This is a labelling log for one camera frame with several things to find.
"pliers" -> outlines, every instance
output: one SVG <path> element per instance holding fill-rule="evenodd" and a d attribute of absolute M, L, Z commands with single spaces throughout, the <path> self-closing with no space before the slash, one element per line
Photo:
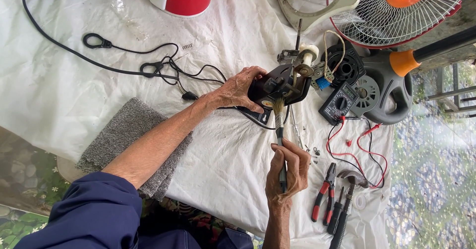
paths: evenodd
<path fill-rule="evenodd" d="M 334 180 L 336 179 L 336 166 L 336 163 L 330 164 L 330 167 L 327 170 L 326 179 L 324 180 L 324 184 L 322 185 L 321 190 L 319 191 L 319 194 L 316 197 L 316 201 L 314 202 L 314 208 L 312 209 L 311 219 L 313 222 L 317 222 L 322 198 L 329 189 L 329 199 L 327 201 L 326 216 L 324 217 L 325 226 L 329 225 L 330 217 L 332 216 L 332 210 L 334 209 Z"/>

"white plastic sheet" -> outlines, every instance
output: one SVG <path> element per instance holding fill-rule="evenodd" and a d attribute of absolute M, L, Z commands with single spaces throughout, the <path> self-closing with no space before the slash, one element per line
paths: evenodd
<path fill-rule="evenodd" d="M 324 7 L 324 0 L 296 0 L 295 4 L 313 1 Z M 209 63 L 227 77 L 250 65 L 272 70 L 277 66 L 276 55 L 292 48 L 296 35 L 276 0 L 212 0 L 203 15 L 192 19 L 167 15 L 149 0 L 27 3 L 39 25 L 56 40 L 100 63 L 131 71 L 138 71 L 144 62 L 170 55 L 173 49 L 148 55 L 92 50 L 82 44 L 83 35 L 98 33 L 117 46 L 138 51 L 174 42 L 180 47 L 176 63 L 183 70 L 197 72 Z M 0 0 L 0 27 L 0 125 L 42 149 L 77 161 L 110 118 L 135 96 L 166 116 L 189 105 L 180 98 L 179 88 L 160 78 L 112 73 L 51 44 L 28 21 L 21 0 Z M 323 49 L 322 33 L 331 28 L 325 22 L 303 40 Z M 188 44 L 192 48 L 182 49 Z M 173 74 L 171 70 L 164 73 Z M 219 79 L 211 69 L 203 76 Z M 198 95 L 219 86 L 186 77 L 182 84 Z M 310 166 L 309 187 L 293 198 L 293 248 L 327 248 L 332 239 L 320 222 L 325 209 L 319 222 L 310 220 L 315 197 L 332 162 L 325 152 L 331 127 L 318 114 L 328 94 L 311 88 L 307 98 L 294 108 L 303 143 L 321 150 L 321 157 L 318 164 Z M 286 127 L 286 135 L 293 140 L 291 125 Z M 332 148 L 354 153 L 375 182 L 379 178 L 376 165 L 355 145 L 347 148 L 344 143 L 355 140 L 366 129 L 363 121 L 349 122 L 333 140 Z M 274 140 L 273 131 L 259 128 L 238 112 L 215 111 L 194 130 L 194 141 L 177 167 L 167 195 L 264 236 L 268 220 L 264 188 L 273 155 L 269 144 Z M 374 132 L 373 150 L 390 160 L 392 140 L 393 127 L 382 126 Z M 352 168 L 341 162 L 337 166 L 338 171 Z M 383 213 L 389 196 L 389 171 L 386 178 L 384 189 L 357 188 L 356 194 L 366 197 L 366 207 L 352 209 L 341 248 L 388 248 Z M 336 189 L 342 185 L 348 187 L 348 182 L 338 179 Z"/>

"hand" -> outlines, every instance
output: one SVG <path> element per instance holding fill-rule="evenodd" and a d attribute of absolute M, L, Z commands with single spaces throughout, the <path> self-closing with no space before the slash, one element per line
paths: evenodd
<path fill-rule="evenodd" d="M 291 197 L 297 192 L 307 188 L 307 171 L 311 162 L 311 155 L 305 150 L 299 148 L 291 141 L 283 138 L 283 147 L 272 143 L 271 149 L 275 152 L 271 160 L 271 168 L 266 177 L 266 197 L 270 209 L 290 208 L 292 204 Z M 281 171 L 284 160 L 288 162 L 288 191 L 282 193 L 279 184 L 279 172 Z"/>
<path fill-rule="evenodd" d="M 260 79 L 266 73 L 266 70 L 258 66 L 246 67 L 207 96 L 216 98 L 219 106 L 243 106 L 251 111 L 263 113 L 264 109 L 261 106 L 249 100 L 248 89 L 253 79 Z"/>

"white fan guard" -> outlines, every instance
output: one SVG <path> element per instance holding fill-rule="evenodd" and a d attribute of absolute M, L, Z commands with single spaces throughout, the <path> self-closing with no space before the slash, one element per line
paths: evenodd
<path fill-rule="evenodd" d="M 460 9 L 461 0 L 419 0 L 393 7 L 387 0 L 360 0 L 349 12 L 331 17 L 346 39 L 367 48 L 387 48 L 412 40 Z"/>

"grey towel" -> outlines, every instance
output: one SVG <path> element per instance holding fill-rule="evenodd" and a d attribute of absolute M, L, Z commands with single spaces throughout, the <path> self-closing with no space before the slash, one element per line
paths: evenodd
<path fill-rule="evenodd" d="M 132 98 L 122 106 L 91 145 L 86 148 L 76 166 L 89 173 L 103 170 L 134 141 L 166 119 L 167 117 L 156 112 L 138 98 Z M 192 142 L 192 133 L 190 132 L 185 137 L 162 166 L 139 188 L 140 192 L 162 200 L 180 157 Z"/>

